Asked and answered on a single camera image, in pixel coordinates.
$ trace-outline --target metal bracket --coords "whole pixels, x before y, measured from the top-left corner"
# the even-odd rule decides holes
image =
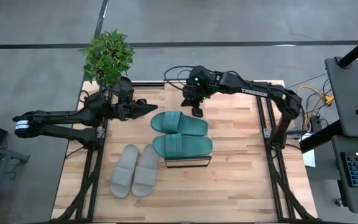
[[[265,138],[270,138],[270,133],[272,132],[271,128],[264,128],[264,136]]]
[[[106,132],[107,130],[104,128],[97,128],[98,130],[98,139],[102,137],[102,135],[104,135],[104,137],[106,137],[106,134],[104,132]]]
[[[264,128],[264,136],[265,138],[270,138],[270,134],[272,133],[271,128]],[[298,129],[289,130],[287,131],[287,139],[300,139],[301,134],[299,133]]]

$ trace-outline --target yellow cable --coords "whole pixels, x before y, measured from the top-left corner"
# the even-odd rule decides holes
[[[313,110],[311,110],[311,113],[313,113],[313,111],[317,108],[317,105],[318,105],[318,103],[319,103],[321,100],[325,100],[327,105],[331,105],[331,103],[332,103],[333,100],[334,100],[334,96],[327,96],[327,95],[326,95],[326,97],[325,97],[325,99],[324,99],[324,95],[323,95],[323,96],[317,101],[317,103],[315,104]],[[305,112],[304,124],[305,124],[305,127],[307,127],[308,124],[309,124],[309,119],[308,119],[308,113],[307,113],[307,111]]]
[[[308,88],[309,90],[313,90],[315,93],[320,94],[321,96],[323,95],[322,93],[320,93],[319,91],[317,91],[315,88],[313,88],[313,87],[311,87],[311,86],[301,86],[301,87],[299,87],[299,88],[298,88],[298,92],[297,92],[298,95],[299,95],[299,91],[300,91],[301,89],[303,89],[303,88]]]

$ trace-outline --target green leaves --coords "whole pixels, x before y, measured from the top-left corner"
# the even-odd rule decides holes
[[[113,86],[120,81],[122,72],[131,68],[135,52],[125,38],[126,35],[116,29],[92,39],[91,47],[80,50],[86,56],[83,70],[91,80]]]

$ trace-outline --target caster wheel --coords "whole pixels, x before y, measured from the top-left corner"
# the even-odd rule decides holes
[[[342,199],[341,199],[341,198],[337,199],[337,200],[335,201],[335,204],[336,204],[337,206],[343,208],[343,203],[342,203]]]

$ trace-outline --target green slide sandal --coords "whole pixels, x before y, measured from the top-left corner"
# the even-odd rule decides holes
[[[167,134],[156,137],[153,147],[164,158],[205,156],[212,152],[212,140],[208,137]]]
[[[152,118],[150,124],[154,130],[165,134],[204,136],[208,132],[206,121],[183,115],[181,111],[159,113]]]

